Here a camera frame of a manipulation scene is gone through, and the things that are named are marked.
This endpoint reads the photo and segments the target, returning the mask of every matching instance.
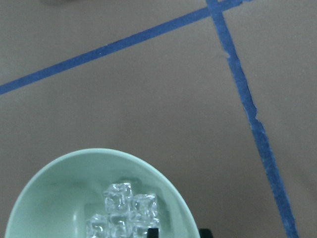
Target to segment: gray tabletop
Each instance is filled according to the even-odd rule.
[[[3,0],[0,88],[206,7]],[[303,238],[317,225],[316,10],[314,0],[253,0],[223,12]],[[0,236],[40,168],[112,148],[161,171],[215,238],[286,237],[227,57],[204,16],[0,95]]]

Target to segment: black object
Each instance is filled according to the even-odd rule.
[[[159,238],[159,229],[149,228],[147,238]]]
[[[213,238],[213,235],[211,233],[211,230],[201,228],[199,229],[200,238]]]

